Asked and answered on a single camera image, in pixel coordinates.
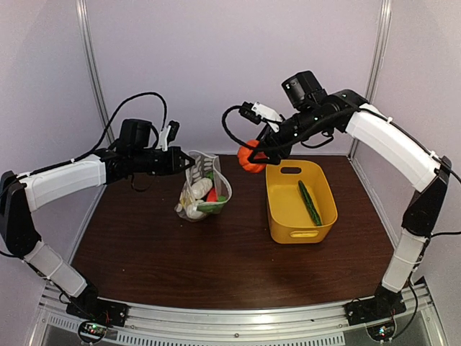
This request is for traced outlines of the dark green toy cucumber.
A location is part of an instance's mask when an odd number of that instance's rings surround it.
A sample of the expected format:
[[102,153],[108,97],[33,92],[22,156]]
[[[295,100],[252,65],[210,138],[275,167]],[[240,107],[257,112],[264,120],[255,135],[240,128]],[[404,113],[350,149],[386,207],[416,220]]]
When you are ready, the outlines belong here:
[[313,200],[307,190],[307,187],[304,185],[304,183],[299,180],[297,182],[298,184],[298,188],[299,188],[299,191],[300,191],[300,195],[301,195],[301,198],[303,199],[303,202],[305,204],[305,207],[307,209],[307,212],[312,220],[312,222],[316,225],[316,226],[321,226],[322,225],[322,222],[321,222],[321,217],[320,215],[318,214],[318,211],[316,210],[315,208],[315,205],[313,203]]

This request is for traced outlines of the orange toy carrot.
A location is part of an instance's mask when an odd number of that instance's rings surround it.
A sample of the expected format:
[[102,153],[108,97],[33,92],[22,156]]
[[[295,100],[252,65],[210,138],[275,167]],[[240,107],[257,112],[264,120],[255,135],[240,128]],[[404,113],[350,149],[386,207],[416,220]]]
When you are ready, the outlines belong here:
[[206,201],[199,203],[197,210],[207,214],[219,214],[227,203],[225,196],[218,195],[215,188],[212,188],[207,194]]

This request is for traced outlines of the dotted clear zip bag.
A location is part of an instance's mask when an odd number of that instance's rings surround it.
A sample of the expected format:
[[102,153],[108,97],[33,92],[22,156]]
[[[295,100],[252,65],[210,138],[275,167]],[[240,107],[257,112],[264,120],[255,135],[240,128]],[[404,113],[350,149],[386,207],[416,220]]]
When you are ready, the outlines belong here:
[[219,214],[233,196],[230,182],[221,172],[218,155],[190,151],[194,164],[185,172],[175,211],[180,218],[198,222]]

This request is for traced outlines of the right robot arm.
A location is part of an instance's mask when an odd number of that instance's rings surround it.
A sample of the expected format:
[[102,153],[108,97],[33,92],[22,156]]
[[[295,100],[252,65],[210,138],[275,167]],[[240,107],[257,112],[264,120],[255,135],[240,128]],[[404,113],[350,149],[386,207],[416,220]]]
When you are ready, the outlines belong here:
[[291,117],[283,118],[259,102],[241,105],[241,116],[267,125],[249,157],[251,163],[279,164],[296,143],[338,130],[381,155],[415,190],[403,214],[398,245],[369,304],[374,317],[384,318],[397,306],[396,296],[424,255],[447,193],[451,162],[425,148],[356,92],[328,94],[311,71],[286,79],[282,88],[296,111]]

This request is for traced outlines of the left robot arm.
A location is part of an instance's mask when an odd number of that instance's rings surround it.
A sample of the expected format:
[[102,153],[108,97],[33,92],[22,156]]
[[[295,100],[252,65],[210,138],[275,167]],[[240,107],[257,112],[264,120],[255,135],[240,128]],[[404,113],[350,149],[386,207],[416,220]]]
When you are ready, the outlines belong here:
[[1,237],[9,256],[25,261],[76,298],[76,309],[88,320],[98,319],[104,306],[92,295],[91,283],[42,240],[32,213],[75,192],[110,185],[135,174],[167,176],[186,171],[194,165],[194,159],[171,145],[178,130],[176,121],[157,131],[147,120],[126,119],[110,148],[97,149],[83,159],[72,159],[41,172],[23,176],[11,171],[3,173]]

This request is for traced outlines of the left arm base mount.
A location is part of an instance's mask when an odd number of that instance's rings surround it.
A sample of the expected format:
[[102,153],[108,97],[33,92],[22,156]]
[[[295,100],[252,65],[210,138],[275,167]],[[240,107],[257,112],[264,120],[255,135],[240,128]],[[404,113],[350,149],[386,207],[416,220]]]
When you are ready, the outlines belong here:
[[90,303],[72,301],[67,305],[66,313],[81,319],[97,321],[108,327],[124,327],[128,305],[100,298]]

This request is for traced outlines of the yellow plastic basket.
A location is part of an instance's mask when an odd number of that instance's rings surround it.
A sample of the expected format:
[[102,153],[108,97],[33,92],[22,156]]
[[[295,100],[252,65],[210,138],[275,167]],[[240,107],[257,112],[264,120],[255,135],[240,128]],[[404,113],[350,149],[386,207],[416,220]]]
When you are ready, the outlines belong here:
[[[265,169],[267,218],[271,237],[279,244],[323,241],[338,218],[336,203],[321,167],[312,161],[285,159]],[[321,225],[309,213],[298,182],[307,190]]]

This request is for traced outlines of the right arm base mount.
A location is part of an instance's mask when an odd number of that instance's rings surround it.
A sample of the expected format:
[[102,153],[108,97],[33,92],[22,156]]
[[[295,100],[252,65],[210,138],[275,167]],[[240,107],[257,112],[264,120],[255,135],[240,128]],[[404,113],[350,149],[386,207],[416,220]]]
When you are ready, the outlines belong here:
[[355,298],[344,304],[343,307],[349,326],[389,319],[391,316],[401,314],[407,310],[401,296],[392,304],[375,296]]

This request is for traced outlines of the white toy radish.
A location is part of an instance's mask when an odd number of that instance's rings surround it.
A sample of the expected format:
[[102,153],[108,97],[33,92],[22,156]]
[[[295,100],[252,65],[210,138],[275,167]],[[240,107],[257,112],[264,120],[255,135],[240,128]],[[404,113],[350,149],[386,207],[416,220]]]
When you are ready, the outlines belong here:
[[199,211],[197,207],[194,205],[188,205],[185,208],[185,213],[186,217],[191,221],[199,221],[206,216],[206,213]]

